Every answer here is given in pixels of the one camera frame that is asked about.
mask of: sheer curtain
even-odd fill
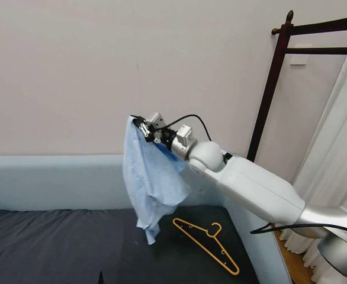
[[[307,203],[347,207],[347,57],[314,135],[308,155],[294,182]],[[280,239],[294,253],[304,253],[317,284],[347,284],[319,254],[317,240],[285,230]]]

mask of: wooden floor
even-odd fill
[[[284,257],[285,263],[287,264],[288,271],[290,272],[291,278],[295,284],[313,284],[310,280],[312,276],[311,268],[305,268],[303,262],[303,254],[294,254],[288,251],[284,247],[284,241],[279,240],[281,232],[276,231],[276,239],[281,250],[281,254]]]

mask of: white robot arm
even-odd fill
[[[170,129],[160,114],[148,120],[136,117],[134,123],[146,141],[165,144],[187,160],[191,169],[258,217],[283,224],[305,237],[321,238],[318,248],[322,256],[347,277],[346,208],[306,204],[284,179],[243,157],[226,153],[215,142],[198,142],[187,125],[178,131]],[[272,231],[261,229],[252,233]]]

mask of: gray bedsheet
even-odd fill
[[[227,273],[172,224],[174,217],[204,228],[219,222],[223,229],[218,238],[239,265],[240,274]],[[152,246],[135,224],[130,209],[0,210],[0,284],[100,283],[100,272],[106,284],[258,282],[222,207],[178,208],[161,220],[162,230]]]

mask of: plastic hanger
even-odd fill
[[[213,238],[217,244],[219,245],[219,247],[221,248],[221,253],[225,254],[227,256],[227,258],[231,261],[231,263],[233,263],[233,266],[236,268],[236,271],[232,271],[230,268],[228,268],[226,266],[226,262],[222,262],[221,260],[219,260],[213,253],[211,253],[206,247],[204,247],[198,240],[196,240],[193,236],[190,235],[190,233],[188,233],[187,231],[184,230],[183,225],[182,224],[178,224],[177,222],[182,222],[186,225],[188,225],[189,228],[196,228],[198,230],[201,230],[203,232],[206,233],[206,235],[210,238]],[[239,267],[238,265],[234,262],[234,260],[232,259],[232,257],[230,257],[230,255],[228,254],[228,252],[225,250],[225,248],[222,246],[222,244],[220,243],[220,241],[217,239],[217,235],[220,233],[220,231],[222,230],[222,226],[217,223],[217,222],[213,222],[211,223],[212,226],[216,225],[218,226],[218,230],[213,234],[209,234],[208,230],[201,228],[199,226],[196,226],[192,223],[189,223],[183,219],[180,218],[174,218],[172,220],[173,224],[178,227],[184,234],[186,234],[192,241],[194,241],[196,244],[198,244],[203,250],[205,250],[212,258],[214,258],[219,264],[221,264],[229,273],[231,273],[232,275],[238,275],[239,274]]]

